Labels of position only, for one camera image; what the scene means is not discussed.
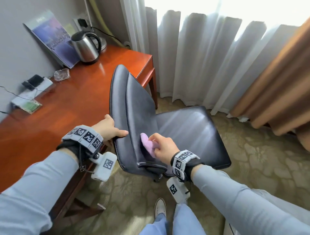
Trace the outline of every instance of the hand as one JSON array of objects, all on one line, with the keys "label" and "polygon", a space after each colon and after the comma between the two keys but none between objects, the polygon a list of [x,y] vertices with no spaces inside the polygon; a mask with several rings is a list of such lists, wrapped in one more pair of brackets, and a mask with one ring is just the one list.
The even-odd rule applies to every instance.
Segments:
[{"label": "hand", "polygon": [[105,119],[92,126],[92,128],[103,137],[104,142],[116,136],[125,137],[128,135],[128,131],[114,127],[114,120],[110,115],[106,114],[104,117]]},{"label": "hand", "polygon": [[172,157],[180,151],[173,140],[171,138],[163,137],[158,133],[151,135],[148,140],[156,141],[159,144],[160,149],[155,149],[155,156],[161,162],[170,166]]}]

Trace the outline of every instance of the kettle handle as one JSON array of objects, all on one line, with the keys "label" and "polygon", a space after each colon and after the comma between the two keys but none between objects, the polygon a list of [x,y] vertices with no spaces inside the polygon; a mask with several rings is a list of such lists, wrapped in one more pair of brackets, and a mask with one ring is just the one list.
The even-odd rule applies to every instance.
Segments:
[{"label": "kettle handle", "polygon": [[93,38],[95,38],[95,39],[97,40],[97,42],[98,42],[98,48],[96,48],[96,49],[97,49],[97,51],[98,51],[98,54],[100,54],[100,52],[101,52],[101,41],[100,41],[100,38],[99,38],[96,34],[94,34],[94,33],[92,33],[92,32],[86,32],[86,33],[85,33],[85,36],[93,37]]}]

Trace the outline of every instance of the person's right hand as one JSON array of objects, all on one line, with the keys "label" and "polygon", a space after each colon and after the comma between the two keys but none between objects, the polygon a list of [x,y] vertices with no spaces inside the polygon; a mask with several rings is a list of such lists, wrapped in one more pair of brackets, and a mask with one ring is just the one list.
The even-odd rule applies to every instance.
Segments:
[{"label": "person's right hand", "polygon": [[151,135],[148,140],[156,141],[159,144],[160,149],[155,149],[155,156],[161,162],[170,166],[172,157],[180,151],[173,140],[171,138],[163,137],[158,133]]}]

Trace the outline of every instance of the brown curtain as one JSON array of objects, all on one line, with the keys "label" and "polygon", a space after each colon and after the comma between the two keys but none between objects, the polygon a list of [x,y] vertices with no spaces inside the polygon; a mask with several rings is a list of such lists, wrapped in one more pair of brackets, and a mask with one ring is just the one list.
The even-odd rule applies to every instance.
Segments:
[{"label": "brown curtain", "polygon": [[310,151],[310,18],[230,111],[259,128],[269,123],[276,135],[296,128]]}]

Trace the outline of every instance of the person's left hand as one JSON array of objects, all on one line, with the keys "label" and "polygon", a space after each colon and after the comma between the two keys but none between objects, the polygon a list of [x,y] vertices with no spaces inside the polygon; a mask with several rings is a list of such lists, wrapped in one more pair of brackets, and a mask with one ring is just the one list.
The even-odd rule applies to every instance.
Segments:
[{"label": "person's left hand", "polygon": [[106,114],[104,117],[105,119],[92,126],[92,128],[103,137],[104,142],[109,141],[116,136],[125,137],[128,135],[128,131],[114,127],[114,120],[110,115]]}]

